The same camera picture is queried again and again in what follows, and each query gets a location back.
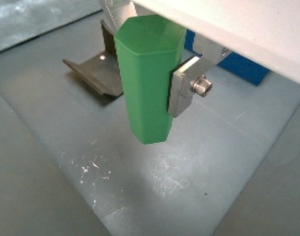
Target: blue object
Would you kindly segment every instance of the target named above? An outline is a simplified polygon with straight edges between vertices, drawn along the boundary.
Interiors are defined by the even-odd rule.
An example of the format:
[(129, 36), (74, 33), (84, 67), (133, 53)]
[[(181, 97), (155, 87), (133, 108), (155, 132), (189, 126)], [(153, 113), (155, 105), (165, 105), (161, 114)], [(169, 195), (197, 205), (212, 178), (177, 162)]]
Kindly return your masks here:
[[(187, 30), (185, 44), (187, 50), (193, 51), (196, 33), (192, 30)], [(255, 63), (250, 59), (244, 58), (240, 54), (232, 53), (226, 60), (219, 64), (224, 69), (231, 71), (238, 77), (243, 78), (254, 85), (259, 85), (264, 80), (270, 69), (267, 69), (260, 64)]]

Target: gray floor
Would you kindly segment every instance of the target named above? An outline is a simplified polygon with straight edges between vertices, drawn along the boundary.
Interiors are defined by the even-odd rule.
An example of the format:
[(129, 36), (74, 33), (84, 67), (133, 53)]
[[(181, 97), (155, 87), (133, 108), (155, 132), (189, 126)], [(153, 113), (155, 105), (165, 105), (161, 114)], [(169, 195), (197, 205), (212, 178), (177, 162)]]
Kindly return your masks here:
[(300, 236), (300, 107), (215, 235)]
[(102, 17), (0, 54), (0, 94), (113, 235), (212, 235), (300, 104), (300, 86), (271, 73), (256, 88), (215, 68), (211, 96), (195, 97), (168, 141), (144, 146), (124, 97), (102, 98), (62, 64), (104, 49)]
[(2, 97), (0, 235), (110, 235)]

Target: bolt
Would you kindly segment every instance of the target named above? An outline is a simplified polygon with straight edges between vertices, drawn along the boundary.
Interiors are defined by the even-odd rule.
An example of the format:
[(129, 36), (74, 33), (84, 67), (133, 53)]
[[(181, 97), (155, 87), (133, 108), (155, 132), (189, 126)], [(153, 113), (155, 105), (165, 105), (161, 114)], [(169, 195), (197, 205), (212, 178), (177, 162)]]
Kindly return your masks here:
[(227, 55), (228, 51), (230, 51), (230, 48), (224, 48), (223, 49), (223, 55)]
[(207, 79), (207, 77), (203, 75), (196, 80), (191, 82), (192, 90), (197, 93), (199, 96), (203, 98), (209, 94), (214, 83)]

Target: green plastic object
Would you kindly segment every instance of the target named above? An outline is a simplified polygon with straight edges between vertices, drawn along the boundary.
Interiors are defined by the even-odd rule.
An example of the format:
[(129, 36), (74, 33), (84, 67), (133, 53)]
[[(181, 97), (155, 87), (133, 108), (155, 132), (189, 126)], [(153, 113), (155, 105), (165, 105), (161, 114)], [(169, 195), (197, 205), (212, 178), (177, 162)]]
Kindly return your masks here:
[(167, 141), (173, 118), (168, 98), (185, 28), (159, 15), (129, 18), (116, 34), (131, 128), (144, 144)]

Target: metal bracket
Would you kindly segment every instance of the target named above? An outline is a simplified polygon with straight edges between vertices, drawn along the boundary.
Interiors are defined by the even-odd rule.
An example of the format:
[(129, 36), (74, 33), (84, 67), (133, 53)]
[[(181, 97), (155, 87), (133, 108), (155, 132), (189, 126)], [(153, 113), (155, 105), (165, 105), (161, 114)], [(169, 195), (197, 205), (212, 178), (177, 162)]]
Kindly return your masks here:
[(124, 93), (124, 90), (119, 70), (115, 36), (104, 21), (102, 29), (105, 51), (80, 65), (66, 59), (64, 63), (101, 95), (108, 94), (119, 97)]
[(195, 93), (205, 97), (214, 84), (205, 73), (226, 59), (231, 50), (203, 38), (203, 56), (192, 56), (173, 72), (168, 112), (176, 118), (192, 104)]
[(128, 0), (101, 0), (105, 20), (102, 20), (105, 51), (82, 64), (69, 60), (64, 63), (72, 71), (88, 82), (96, 91), (104, 95), (119, 97), (123, 93), (123, 84), (119, 70), (115, 34), (125, 20), (136, 17), (135, 3)]

